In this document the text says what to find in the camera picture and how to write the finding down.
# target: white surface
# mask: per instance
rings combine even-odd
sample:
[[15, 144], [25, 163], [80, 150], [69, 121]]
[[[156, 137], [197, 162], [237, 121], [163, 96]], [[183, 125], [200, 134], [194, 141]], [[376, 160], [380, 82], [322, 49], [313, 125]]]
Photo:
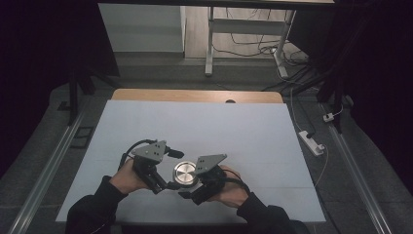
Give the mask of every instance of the white surface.
[[[283, 207], [292, 219], [325, 221], [285, 104], [225, 104], [109, 100], [56, 221], [94, 194], [101, 178], [116, 173], [121, 155], [135, 142], [165, 139], [185, 153], [164, 157], [158, 172], [168, 182], [181, 161], [226, 153], [222, 162], [236, 169], [266, 205]], [[243, 222], [236, 210], [219, 203], [196, 206], [174, 191], [158, 195], [139, 190], [119, 204], [118, 222]]]
[[184, 7], [98, 5], [114, 52], [184, 51]]

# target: person's right hand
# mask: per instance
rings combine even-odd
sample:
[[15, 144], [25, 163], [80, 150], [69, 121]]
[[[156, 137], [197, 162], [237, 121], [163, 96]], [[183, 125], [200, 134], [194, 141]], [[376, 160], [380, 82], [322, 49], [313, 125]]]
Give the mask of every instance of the person's right hand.
[[[238, 176], [240, 174], [227, 166], [220, 166], [222, 170], [224, 170], [225, 174], [229, 178], [239, 179]], [[243, 202], [248, 198], [248, 194], [246, 191], [234, 182], [226, 182], [225, 186], [222, 188], [221, 192], [212, 196], [208, 199], [209, 202], [217, 201], [225, 204], [228, 207], [238, 208], [240, 207]]]

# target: metal bracket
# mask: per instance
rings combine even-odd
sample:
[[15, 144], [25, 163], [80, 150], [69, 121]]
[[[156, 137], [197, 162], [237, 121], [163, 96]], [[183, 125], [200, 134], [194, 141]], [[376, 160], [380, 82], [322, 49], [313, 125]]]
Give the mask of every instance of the metal bracket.
[[218, 165], [226, 158], [226, 154], [216, 154], [199, 157], [195, 168], [195, 175], [197, 176], [209, 172], [213, 167]]
[[161, 163], [164, 159], [165, 149], [167, 147], [167, 142], [162, 140], [143, 147], [134, 149], [131, 154], [137, 157], [142, 157]]

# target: white wall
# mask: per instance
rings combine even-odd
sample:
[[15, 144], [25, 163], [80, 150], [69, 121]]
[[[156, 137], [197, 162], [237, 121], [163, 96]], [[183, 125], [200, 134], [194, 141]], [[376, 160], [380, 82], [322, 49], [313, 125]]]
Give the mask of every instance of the white wall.
[[114, 52], [183, 52], [182, 8], [99, 4]]

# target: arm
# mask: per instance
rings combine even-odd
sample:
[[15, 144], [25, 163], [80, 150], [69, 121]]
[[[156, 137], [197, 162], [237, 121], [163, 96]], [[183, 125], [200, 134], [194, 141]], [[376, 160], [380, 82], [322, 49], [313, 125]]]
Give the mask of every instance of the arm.
[[110, 233], [118, 203], [129, 193], [147, 187], [132, 165], [133, 160], [129, 160], [113, 177], [104, 176], [94, 195], [80, 199], [70, 208], [65, 233]]
[[[221, 166], [227, 177], [238, 179], [240, 174]], [[281, 207], [266, 207], [254, 193], [249, 195], [236, 183], [227, 182], [219, 194], [209, 201], [219, 201], [228, 207], [236, 208], [237, 215], [248, 223], [249, 233], [283, 233], [293, 234], [294, 229], [286, 212]]]

